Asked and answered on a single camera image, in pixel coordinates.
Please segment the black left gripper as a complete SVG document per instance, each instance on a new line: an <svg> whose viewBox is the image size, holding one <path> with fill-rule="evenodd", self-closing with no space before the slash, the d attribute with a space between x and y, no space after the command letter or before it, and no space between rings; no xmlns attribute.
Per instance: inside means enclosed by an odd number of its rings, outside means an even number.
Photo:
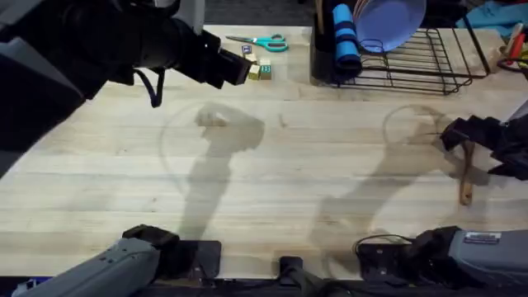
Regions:
<svg viewBox="0 0 528 297"><path fill-rule="evenodd" d="M184 21L175 19L180 34L181 55L175 69L198 83L221 89L225 83L244 84L252 62L226 49L220 49L221 39L208 31L196 34ZM219 57L221 65L217 67Z"/></svg>

